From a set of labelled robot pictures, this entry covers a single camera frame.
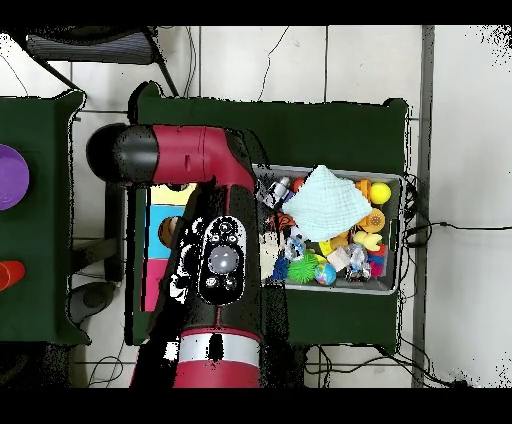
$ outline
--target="orange cup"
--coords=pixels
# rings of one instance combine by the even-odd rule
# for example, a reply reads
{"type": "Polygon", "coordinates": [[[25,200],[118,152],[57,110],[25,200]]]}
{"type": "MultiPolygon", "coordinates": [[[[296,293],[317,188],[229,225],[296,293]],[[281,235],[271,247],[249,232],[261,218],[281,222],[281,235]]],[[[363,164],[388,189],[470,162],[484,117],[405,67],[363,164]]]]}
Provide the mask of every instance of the orange cup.
{"type": "Polygon", "coordinates": [[[0,261],[0,291],[16,284],[25,276],[25,267],[20,261],[0,261]]]}

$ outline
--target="colorful block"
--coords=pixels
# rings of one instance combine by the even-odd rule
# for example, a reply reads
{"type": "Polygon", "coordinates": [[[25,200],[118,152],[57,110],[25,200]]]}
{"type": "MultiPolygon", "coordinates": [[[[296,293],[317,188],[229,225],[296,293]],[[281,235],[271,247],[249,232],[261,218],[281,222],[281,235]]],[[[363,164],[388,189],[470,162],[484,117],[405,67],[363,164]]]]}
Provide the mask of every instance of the colorful block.
{"type": "Polygon", "coordinates": [[[149,207],[148,259],[169,259],[169,256],[171,255],[171,249],[164,246],[158,238],[158,228],[165,218],[182,216],[184,211],[184,206],[152,204],[149,207]]]}
{"type": "Polygon", "coordinates": [[[167,259],[148,259],[144,311],[151,312],[155,310],[158,300],[159,284],[164,277],[166,266],[167,259]]]}
{"type": "Polygon", "coordinates": [[[189,184],[182,191],[173,191],[165,184],[151,187],[151,204],[185,206],[195,188],[196,184],[189,184]]]}

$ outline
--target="green spiky ball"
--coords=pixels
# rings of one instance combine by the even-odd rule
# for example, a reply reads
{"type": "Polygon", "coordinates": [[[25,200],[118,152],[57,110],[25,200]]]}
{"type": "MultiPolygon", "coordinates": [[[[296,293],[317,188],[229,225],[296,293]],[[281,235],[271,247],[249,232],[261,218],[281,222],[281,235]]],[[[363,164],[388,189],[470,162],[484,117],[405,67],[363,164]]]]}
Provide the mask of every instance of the green spiky ball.
{"type": "Polygon", "coordinates": [[[304,254],[300,261],[292,261],[288,267],[288,278],[300,284],[305,284],[315,278],[315,268],[318,259],[309,252],[304,254]]]}

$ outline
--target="towel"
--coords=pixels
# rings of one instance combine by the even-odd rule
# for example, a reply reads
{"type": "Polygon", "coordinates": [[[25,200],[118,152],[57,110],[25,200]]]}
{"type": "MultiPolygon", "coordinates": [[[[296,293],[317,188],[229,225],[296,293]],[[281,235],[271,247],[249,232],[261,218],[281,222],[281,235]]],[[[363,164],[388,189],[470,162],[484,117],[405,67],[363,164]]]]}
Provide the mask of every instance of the towel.
{"type": "Polygon", "coordinates": [[[313,242],[348,231],[372,212],[372,206],[351,180],[317,166],[297,194],[283,204],[302,233],[313,242]]]}

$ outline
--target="toy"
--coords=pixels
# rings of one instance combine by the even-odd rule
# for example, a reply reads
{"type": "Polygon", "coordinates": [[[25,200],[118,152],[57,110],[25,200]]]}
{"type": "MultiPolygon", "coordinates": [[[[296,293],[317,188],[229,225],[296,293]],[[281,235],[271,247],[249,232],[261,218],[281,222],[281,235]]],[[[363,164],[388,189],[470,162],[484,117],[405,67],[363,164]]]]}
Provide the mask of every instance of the toy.
{"type": "Polygon", "coordinates": [[[290,237],[300,239],[302,241],[307,241],[307,238],[302,234],[299,227],[294,225],[293,227],[290,227],[290,237]]]}
{"type": "Polygon", "coordinates": [[[336,281],[336,270],[329,263],[318,264],[315,268],[315,279],[322,286],[330,286],[336,281]]]}
{"type": "Polygon", "coordinates": [[[270,188],[267,190],[263,183],[258,180],[256,200],[264,203],[271,209],[279,208],[278,205],[283,202],[290,200],[292,196],[289,196],[290,190],[290,179],[288,177],[281,178],[278,182],[272,183],[270,188]]]}
{"type": "MultiPolygon", "coordinates": [[[[356,188],[363,193],[363,196],[365,197],[368,202],[370,202],[370,188],[372,186],[372,183],[370,180],[361,180],[356,182],[356,188]]],[[[357,225],[368,225],[368,218],[365,216],[361,221],[357,223],[357,225]]]]}
{"type": "Polygon", "coordinates": [[[284,257],[289,261],[299,261],[306,252],[306,245],[299,239],[289,237],[284,247],[284,257]]]}
{"type": "Polygon", "coordinates": [[[361,228],[367,233],[378,233],[386,224],[386,217],[381,210],[373,208],[370,215],[367,216],[368,225],[361,225],[361,228]]]}
{"type": "Polygon", "coordinates": [[[315,278],[315,269],[318,261],[315,256],[309,252],[304,253],[300,261],[291,262],[288,267],[288,278],[290,281],[304,284],[315,278]]]}
{"type": "Polygon", "coordinates": [[[350,264],[347,269],[348,281],[367,281],[371,276],[371,268],[368,263],[366,249],[358,244],[353,243],[347,248],[350,254],[350,264]]]}
{"type": "Polygon", "coordinates": [[[322,252],[322,255],[328,256],[334,249],[331,248],[331,241],[319,241],[318,247],[320,248],[320,251],[322,252]]]}
{"type": "Polygon", "coordinates": [[[348,246],[348,234],[349,231],[345,231],[340,235],[333,237],[329,240],[329,245],[331,249],[336,250],[338,247],[347,247],[348,246]]]}
{"type": "Polygon", "coordinates": [[[18,204],[29,186],[27,162],[17,150],[0,144],[0,211],[18,204]]]}
{"type": "Polygon", "coordinates": [[[327,260],[336,272],[340,272],[350,264],[350,256],[343,247],[338,247],[334,252],[330,253],[327,256],[327,260]]]}
{"type": "Polygon", "coordinates": [[[293,227],[295,224],[295,221],[290,215],[285,215],[282,212],[277,212],[276,214],[272,214],[268,217],[267,223],[269,224],[269,227],[272,231],[275,231],[275,220],[277,215],[277,227],[279,231],[283,231],[285,227],[293,227]]]}
{"type": "Polygon", "coordinates": [[[289,265],[290,262],[284,257],[284,255],[279,255],[270,278],[273,280],[284,280],[288,274],[289,265]]]}
{"type": "Polygon", "coordinates": [[[20,261],[0,262],[0,291],[16,284],[25,276],[25,267],[20,261]]]}
{"type": "Polygon", "coordinates": [[[295,179],[295,181],[293,182],[293,185],[292,185],[293,192],[297,193],[299,191],[299,188],[302,186],[302,184],[304,184],[304,178],[299,177],[299,178],[295,179]]]}
{"type": "Polygon", "coordinates": [[[378,252],[380,247],[377,245],[382,240],[380,234],[368,234],[365,231],[358,231],[354,234],[352,241],[363,245],[370,252],[378,252]]]}
{"type": "Polygon", "coordinates": [[[376,264],[375,262],[368,262],[370,265],[370,275],[372,277],[382,277],[384,274],[384,266],[376,264]]]}
{"type": "Polygon", "coordinates": [[[314,255],[315,255],[315,258],[316,260],[318,261],[319,264],[323,264],[323,263],[326,263],[327,262],[327,259],[324,258],[323,256],[321,255],[317,255],[316,253],[312,252],[314,255]]]}
{"type": "Polygon", "coordinates": [[[373,183],[370,188],[370,200],[376,205],[383,205],[391,197],[391,189],[385,183],[373,183]]]}

